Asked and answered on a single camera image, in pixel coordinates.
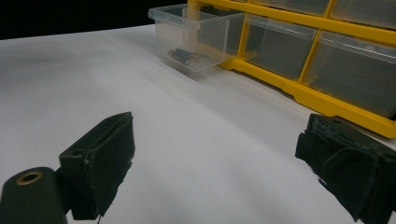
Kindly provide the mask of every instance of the black background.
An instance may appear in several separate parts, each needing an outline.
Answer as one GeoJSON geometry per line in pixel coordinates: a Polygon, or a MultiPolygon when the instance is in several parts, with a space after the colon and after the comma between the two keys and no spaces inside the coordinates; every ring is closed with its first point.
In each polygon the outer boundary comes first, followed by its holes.
{"type": "Polygon", "coordinates": [[[0,0],[0,39],[151,24],[149,8],[184,3],[187,0],[0,0]]]}

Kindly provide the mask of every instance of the small black object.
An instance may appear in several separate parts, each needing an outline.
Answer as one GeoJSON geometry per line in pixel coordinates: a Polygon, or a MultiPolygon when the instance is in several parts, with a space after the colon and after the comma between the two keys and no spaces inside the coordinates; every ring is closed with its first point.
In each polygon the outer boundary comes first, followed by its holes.
{"type": "Polygon", "coordinates": [[[337,118],[311,114],[297,143],[319,183],[355,221],[386,224],[396,202],[396,152],[337,118]]]}
{"type": "Polygon", "coordinates": [[[190,65],[191,61],[198,62],[201,58],[198,54],[184,49],[169,50],[169,55],[176,61],[186,65],[190,65]]]}
{"type": "Polygon", "coordinates": [[[3,188],[0,224],[65,224],[104,216],[132,164],[131,112],[104,119],[60,155],[61,168],[37,167],[3,188]]]}

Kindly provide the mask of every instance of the yellow plastic frame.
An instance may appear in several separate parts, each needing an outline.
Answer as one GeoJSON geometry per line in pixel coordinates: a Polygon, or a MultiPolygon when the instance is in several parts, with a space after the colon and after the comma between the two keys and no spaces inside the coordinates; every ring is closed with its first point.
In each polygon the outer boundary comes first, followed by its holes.
{"type": "MultiPolygon", "coordinates": [[[[336,0],[330,0],[324,16],[319,17],[282,9],[253,5],[252,0],[247,0],[246,3],[232,0],[189,0],[189,4],[195,4],[197,7],[212,5],[214,7],[220,8],[237,9],[250,14],[316,27],[319,31],[326,30],[345,35],[353,35],[358,38],[396,47],[396,31],[331,19],[330,14],[335,2],[336,0]]],[[[379,133],[387,138],[396,138],[395,120],[381,117],[375,113],[346,103],[325,93],[315,91],[303,85],[303,80],[308,66],[312,61],[316,47],[318,45],[319,33],[320,32],[317,32],[314,45],[308,54],[303,72],[301,73],[298,81],[289,80],[243,60],[242,52],[244,52],[248,35],[248,25],[246,23],[244,23],[244,27],[242,29],[241,42],[237,57],[226,63],[222,63],[220,66],[228,70],[233,69],[244,72],[273,86],[276,86],[282,91],[292,95],[297,103],[316,110],[323,115],[330,117],[338,116],[375,133],[379,133]]]]}

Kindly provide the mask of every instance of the plastic bin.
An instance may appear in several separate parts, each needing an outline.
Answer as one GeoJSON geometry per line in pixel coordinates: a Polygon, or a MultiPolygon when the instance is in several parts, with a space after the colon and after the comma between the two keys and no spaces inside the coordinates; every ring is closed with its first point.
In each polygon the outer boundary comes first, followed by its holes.
{"type": "Polygon", "coordinates": [[[237,30],[240,38],[244,13],[234,10],[217,16],[184,4],[152,8],[148,16],[155,20],[158,53],[193,72],[236,56],[239,39],[237,44],[228,41],[229,31],[237,30]],[[238,20],[239,30],[235,28],[238,20]]]}
{"type": "Polygon", "coordinates": [[[396,48],[322,32],[304,84],[391,119],[396,115],[396,48]]]}
{"type": "Polygon", "coordinates": [[[329,0],[253,0],[253,4],[321,16],[326,11],[329,0]]]}
{"type": "Polygon", "coordinates": [[[396,29],[396,0],[337,0],[332,17],[396,29]]]}
{"type": "Polygon", "coordinates": [[[317,29],[247,15],[250,24],[244,60],[297,80],[312,47],[317,29]]]}

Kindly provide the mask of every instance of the white table surface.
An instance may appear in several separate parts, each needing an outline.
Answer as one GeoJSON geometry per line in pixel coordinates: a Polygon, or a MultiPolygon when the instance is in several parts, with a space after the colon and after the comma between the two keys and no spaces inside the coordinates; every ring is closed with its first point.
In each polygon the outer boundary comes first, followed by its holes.
{"type": "Polygon", "coordinates": [[[355,223],[294,157],[313,111],[220,67],[181,74],[157,57],[153,25],[0,41],[0,184],[57,169],[60,153],[125,111],[134,164],[101,223],[355,223]]]}

